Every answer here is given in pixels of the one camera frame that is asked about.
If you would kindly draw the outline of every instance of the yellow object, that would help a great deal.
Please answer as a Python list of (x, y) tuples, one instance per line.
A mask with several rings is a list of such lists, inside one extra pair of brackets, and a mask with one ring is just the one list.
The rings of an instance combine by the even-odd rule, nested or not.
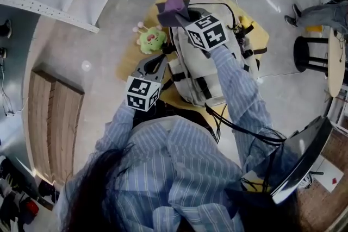
[[(166, 1), (167, 0), (156, 0), (156, 3), (166, 2)], [(243, 10), (241, 10), (231, 0), (222, 0), (222, 1), (226, 2), (231, 7), (236, 17), (245, 16), (246, 18), (249, 18), (251, 21), (253, 21), (251, 17), (249, 17)], [(144, 25), (145, 26), (158, 25), (159, 23), (157, 20), (157, 14), (158, 14), (157, 7), (155, 4), (153, 4), (150, 7), (150, 10), (148, 11), (145, 17)], [(269, 39), (268, 33), (257, 22), (253, 22), (253, 26), (254, 26), (254, 30), (247, 35), (251, 45), (253, 46), (253, 49), (263, 49), (267, 47), (267, 42)], [(163, 31), (167, 32), (168, 34), (169, 30), (168, 28), (164, 28)], [(126, 81), (128, 76), (133, 73), (139, 61), (148, 57), (146, 54), (140, 51), (139, 46), (136, 44), (137, 38), (138, 38), (137, 36), (134, 36), (133, 40), (129, 43), (126, 53), (121, 59), (121, 62), (117, 65), (116, 76), (124, 81)], [(255, 56), (257, 59), (260, 59), (262, 54), (258, 54)], [(169, 60), (177, 58), (175, 53), (167, 55), (167, 57)], [(169, 74), (169, 71), (167, 70), (164, 75), (163, 83), (166, 83), (169, 80), (169, 78), (170, 78), (170, 74)], [(196, 106), (193, 106), (192, 104), (182, 101), (181, 96), (176, 90), (176, 87), (174, 85), (170, 86), (167, 90), (162, 92), (160, 99), (180, 109), (189, 109), (189, 110), (198, 111), (200, 114), (203, 115), (203, 117), (207, 120), (210, 126), (216, 127), (216, 123), (213, 117), (206, 112), (205, 108), (196, 107)], [(218, 114), (221, 114), (223, 110), (223, 105), (215, 106), (213, 107), (213, 109)], [(225, 110), (224, 115), (225, 116), (228, 115), (227, 109)]]
[(246, 16), (240, 16), (239, 17), (239, 21), (241, 23), (241, 25), (244, 27), (244, 28), (248, 28), (250, 25), (254, 24), (253, 21), (250, 21)]
[(322, 26), (307, 26), (306, 27), (307, 32), (322, 32)]
[[(246, 183), (245, 181), (242, 180), (242, 184), (243, 184), (243, 186), (245, 186), (246, 191), (262, 192), (262, 190), (263, 190), (263, 180), (262, 179), (255, 178), (255, 179), (250, 180), (250, 183)], [(270, 192), (270, 191), (271, 191), (271, 187), (268, 185), (266, 192)]]

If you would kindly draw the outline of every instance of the floor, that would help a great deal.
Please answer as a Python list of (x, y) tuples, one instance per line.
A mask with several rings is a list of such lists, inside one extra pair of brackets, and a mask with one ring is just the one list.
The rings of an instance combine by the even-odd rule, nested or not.
[[(127, 43), (132, 27), (141, 21), (155, 0), (109, 0), (99, 20), (100, 32), (57, 22), (38, 64), (81, 87), (84, 104), (76, 138), (74, 171), (77, 172), (93, 151), (122, 102), (125, 83), (115, 77), (115, 69)], [(284, 15), (292, 14), (291, 5), (306, 8), (319, 0), (238, 0), (239, 6), (252, 16), (270, 35), (268, 52), (263, 56), (260, 77), (297, 72), (293, 62), (293, 44), (302, 30), (287, 25)], [(324, 57), (325, 49), (316, 48)], [(89, 61), (89, 71), (82, 69)], [(302, 129), (322, 114), (326, 104), (327, 81), (324, 74), (305, 71), (291, 76), (259, 79), (260, 92), (267, 103), (274, 128), (284, 135)], [(238, 161), (233, 136), (223, 128), (219, 147), (232, 160)]]

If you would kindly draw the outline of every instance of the stool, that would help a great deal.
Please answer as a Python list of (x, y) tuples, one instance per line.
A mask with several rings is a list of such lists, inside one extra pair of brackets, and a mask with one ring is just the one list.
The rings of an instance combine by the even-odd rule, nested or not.
[(319, 62), (323, 64), (328, 64), (327, 59), (312, 57), (309, 55), (309, 46), (308, 43), (327, 43), (328, 38), (307, 38), (307, 37), (298, 37), (294, 44), (294, 61), (295, 66), (300, 72), (304, 72), (306, 69), (319, 71), (327, 73), (327, 67), (318, 66), (310, 64), (309, 62)]

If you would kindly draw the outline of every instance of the white backpack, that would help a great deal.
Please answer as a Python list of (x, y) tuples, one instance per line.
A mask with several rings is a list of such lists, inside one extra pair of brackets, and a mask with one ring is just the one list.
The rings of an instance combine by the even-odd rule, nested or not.
[[(240, 22), (234, 16), (232, 9), (221, 0), (190, 0), (189, 8), (203, 8), (210, 13), (218, 15), (219, 20), (228, 26), (228, 38), (226, 47), (240, 63), (241, 67), (256, 79), (258, 77), (258, 65), (248, 40), (244, 46), (244, 55), (232, 27)], [(190, 39), (182, 27), (170, 28), (170, 40), (176, 49), (178, 58), (169, 62), (172, 81), (184, 101), (195, 106), (216, 106), (225, 103), (218, 72), (212, 58), (207, 58), (203, 52), (190, 43)]]

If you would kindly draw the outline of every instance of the blue striped sleeve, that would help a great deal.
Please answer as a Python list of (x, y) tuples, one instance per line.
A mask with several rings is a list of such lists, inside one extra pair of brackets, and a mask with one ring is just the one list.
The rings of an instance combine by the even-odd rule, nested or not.
[[(257, 83), (225, 46), (220, 46), (210, 53), (217, 68), (232, 122), (254, 133), (271, 136), (268, 132), (272, 128), (271, 117), (259, 94)], [(235, 131), (234, 136), (244, 173), (274, 150), (274, 147), (259, 140), (254, 141), (255, 138), (251, 135)]]
[(96, 151), (105, 152), (112, 148), (125, 148), (133, 127), (135, 110), (122, 102), (112, 122), (105, 124), (104, 136), (96, 143)]

